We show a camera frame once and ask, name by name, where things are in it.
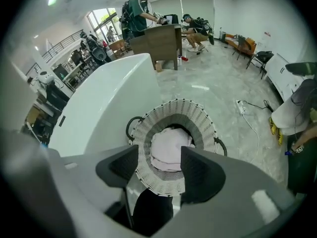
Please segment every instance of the power strip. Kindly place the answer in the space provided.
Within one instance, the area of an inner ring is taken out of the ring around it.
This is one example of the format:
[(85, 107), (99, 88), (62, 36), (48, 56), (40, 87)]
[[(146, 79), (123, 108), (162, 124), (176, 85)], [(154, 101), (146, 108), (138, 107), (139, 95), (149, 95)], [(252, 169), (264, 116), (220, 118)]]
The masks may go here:
[(236, 105), (238, 107), (240, 115), (249, 115), (249, 110), (245, 107), (243, 101), (236, 100)]

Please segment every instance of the white basket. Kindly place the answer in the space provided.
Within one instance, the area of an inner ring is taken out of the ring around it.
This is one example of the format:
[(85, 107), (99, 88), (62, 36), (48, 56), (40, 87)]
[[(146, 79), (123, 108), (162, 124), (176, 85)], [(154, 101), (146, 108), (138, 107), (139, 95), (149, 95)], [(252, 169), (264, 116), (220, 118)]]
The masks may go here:
[(176, 99), (145, 114), (133, 129), (131, 136), (134, 140), (129, 140), (129, 144), (139, 146), (136, 169), (139, 180), (160, 196), (179, 196), (185, 192), (185, 180), (181, 171), (160, 171), (152, 166), (150, 160), (152, 137), (173, 124), (181, 125), (190, 132), (196, 148), (213, 153), (218, 150), (213, 122), (204, 109), (192, 101)]

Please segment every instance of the towel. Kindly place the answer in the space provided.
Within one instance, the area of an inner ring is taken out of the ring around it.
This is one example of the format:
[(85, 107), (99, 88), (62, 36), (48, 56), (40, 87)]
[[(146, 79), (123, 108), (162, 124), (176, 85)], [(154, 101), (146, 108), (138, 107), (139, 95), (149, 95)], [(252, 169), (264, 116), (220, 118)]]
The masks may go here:
[(166, 128), (152, 138), (151, 164), (167, 172), (181, 171), (181, 147), (191, 146), (193, 138), (183, 129)]

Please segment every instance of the brown shorts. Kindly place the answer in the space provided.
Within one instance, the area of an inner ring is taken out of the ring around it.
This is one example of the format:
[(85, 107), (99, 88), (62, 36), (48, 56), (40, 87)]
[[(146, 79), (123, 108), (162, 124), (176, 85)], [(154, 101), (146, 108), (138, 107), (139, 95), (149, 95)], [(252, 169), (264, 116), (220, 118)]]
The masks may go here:
[(201, 33), (191, 34), (191, 36), (194, 37), (196, 42), (204, 42), (204, 41), (208, 40), (208, 36), (203, 35)]

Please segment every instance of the white cabinet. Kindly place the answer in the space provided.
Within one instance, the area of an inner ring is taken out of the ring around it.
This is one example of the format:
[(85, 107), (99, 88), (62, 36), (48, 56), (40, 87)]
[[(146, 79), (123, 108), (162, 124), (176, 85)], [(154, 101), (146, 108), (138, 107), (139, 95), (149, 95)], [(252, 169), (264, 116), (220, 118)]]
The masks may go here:
[(280, 54), (275, 54), (267, 63), (267, 76), (278, 90), (283, 101), (286, 101), (304, 81), (303, 77), (294, 76), (288, 72), (285, 65), (289, 62)]

